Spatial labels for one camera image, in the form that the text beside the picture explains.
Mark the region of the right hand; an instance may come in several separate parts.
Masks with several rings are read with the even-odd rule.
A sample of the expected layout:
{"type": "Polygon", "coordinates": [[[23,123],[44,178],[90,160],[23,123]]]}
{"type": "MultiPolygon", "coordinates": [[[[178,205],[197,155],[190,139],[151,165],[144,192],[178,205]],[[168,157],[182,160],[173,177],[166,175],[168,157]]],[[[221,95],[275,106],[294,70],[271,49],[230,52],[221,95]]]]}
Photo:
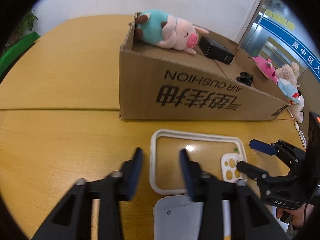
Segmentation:
{"type": "Polygon", "coordinates": [[[281,218],[286,211],[292,215],[291,224],[296,228],[302,228],[313,212],[314,205],[303,204],[298,210],[288,210],[278,207],[276,209],[276,218],[281,218]]]}

